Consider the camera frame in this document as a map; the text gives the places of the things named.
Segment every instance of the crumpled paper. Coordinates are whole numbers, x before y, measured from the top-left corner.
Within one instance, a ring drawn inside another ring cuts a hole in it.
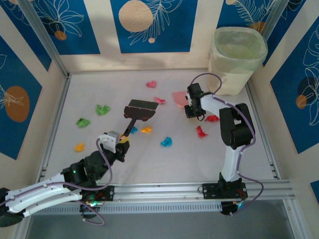
[[[166,100],[163,100],[163,99],[158,98],[158,97],[154,97],[154,101],[160,105],[165,104],[165,102],[166,102]]]
[[[150,127],[150,126],[141,129],[141,132],[143,132],[143,133],[149,133],[151,131],[152,131],[152,127]]]
[[[196,129],[197,129],[198,137],[203,138],[203,137],[205,137],[205,136],[208,136],[208,134],[206,134],[206,133],[203,132],[203,130],[201,129],[200,126],[198,126]]]
[[[105,105],[105,106],[100,106],[100,105],[96,105],[96,109],[95,112],[99,115],[99,116],[103,116],[105,115],[107,112],[110,111],[110,107]]]
[[[205,121],[208,121],[208,122],[216,122],[216,121],[219,121],[219,117],[218,116],[208,116]]]
[[[78,145],[76,145],[76,146],[74,147],[74,150],[75,150],[76,152],[82,152],[82,151],[84,151],[84,150],[85,150],[84,143],[79,143]]]
[[[88,119],[85,118],[80,118],[76,124],[80,127],[80,128],[84,128],[86,126],[88,126],[91,122]]]
[[[133,126],[132,130],[131,130],[131,134],[134,134],[136,131],[138,131],[138,128],[136,128],[135,126]]]
[[[149,88],[155,88],[156,87],[156,81],[150,81],[146,83],[146,86]]]
[[[166,139],[160,144],[164,147],[170,147],[172,144],[172,140],[170,137],[166,137]]]

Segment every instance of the blue crumpled paper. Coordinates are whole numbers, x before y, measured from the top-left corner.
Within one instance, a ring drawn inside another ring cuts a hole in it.
[[[172,140],[170,137],[166,137],[166,139],[160,144],[164,147],[169,147],[172,144]]]
[[[134,134],[136,131],[138,131],[138,128],[136,128],[135,126],[133,126],[132,130],[131,130],[131,134]]]

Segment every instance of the white table surface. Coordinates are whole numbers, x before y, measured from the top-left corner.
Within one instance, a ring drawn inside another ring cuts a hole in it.
[[[112,167],[113,184],[179,183],[217,181],[225,157],[225,145],[220,136],[219,122],[199,122],[187,119],[184,109],[176,106],[172,92],[185,91],[190,81],[201,70],[126,71],[100,74],[73,75],[67,93],[58,131],[53,145],[45,178],[69,167],[93,151],[98,135],[111,130],[123,133],[130,119],[123,116],[124,107],[131,99],[153,101],[154,97],[166,100],[147,122],[137,121],[135,126],[153,128],[150,134],[140,131],[130,135],[130,149],[125,163],[116,161]],[[146,82],[156,80],[156,88],[147,88]],[[206,77],[198,79],[207,90]],[[254,179],[273,179],[263,142],[253,116],[245,89],[236,96],[221,98],[233,103],[246,103],[256,130],[256,144],[249,148],[241,161],[240,171]],[[104,116],[95,113],[96,104],[109,105]],[[91,124],[79,128],[76,122],[86,118]],[[209,136],[200,139],[196,127],[201,126]],[[171,147],[160,143],[172,138]],[[75,152],[83,142],[85,150]],[[108,181],[107,173],[99,183]]]

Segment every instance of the pink paper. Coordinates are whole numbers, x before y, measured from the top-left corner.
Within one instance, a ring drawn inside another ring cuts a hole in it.
[[[179,108],[184,109],[184,106],[188,105],[188,100],[185,98],[186,91],[173,92],[172,95]]]
[[[146,86],[149,87],[149,88],[155,88],[156,87],[156,81],[147,82]]]
[[[166,102],[165,100],[158,98],[158,97],[154,97],[154,101],[159,103],[160,105],[165,104],[165,102]]]

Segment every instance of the trash can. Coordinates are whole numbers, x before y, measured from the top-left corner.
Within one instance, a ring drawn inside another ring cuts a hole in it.
[[[218,95],[236,95],[254,71],[264,62],[267,43],[256,30],[246,27],[221,27],[212,38],[208,72],[222,79]],[[207,85],[214,92],[219,81],[208,76]]]

